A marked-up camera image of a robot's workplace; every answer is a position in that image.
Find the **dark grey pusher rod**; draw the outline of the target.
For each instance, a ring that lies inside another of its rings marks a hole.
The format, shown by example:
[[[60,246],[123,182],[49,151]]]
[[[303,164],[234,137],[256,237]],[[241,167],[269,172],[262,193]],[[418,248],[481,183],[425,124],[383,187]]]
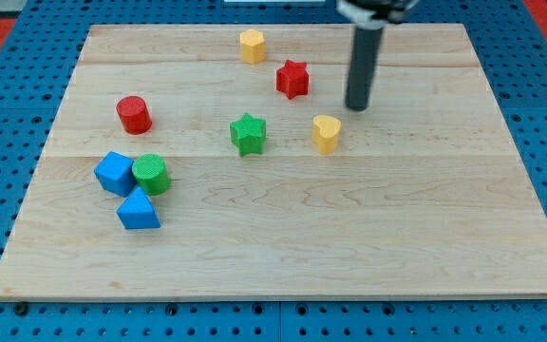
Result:
[[[349,110],[360,112],[368,108],[383,32],[383,28],[354,29],[345,91],[345,106]]]

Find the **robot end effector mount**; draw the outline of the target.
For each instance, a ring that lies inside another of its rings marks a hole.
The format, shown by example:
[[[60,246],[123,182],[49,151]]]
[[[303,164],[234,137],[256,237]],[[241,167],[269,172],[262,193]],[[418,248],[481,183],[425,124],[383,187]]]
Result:
[[[403,23],[419,0],[337,0],[337,11],[360,29],[382,29]]]

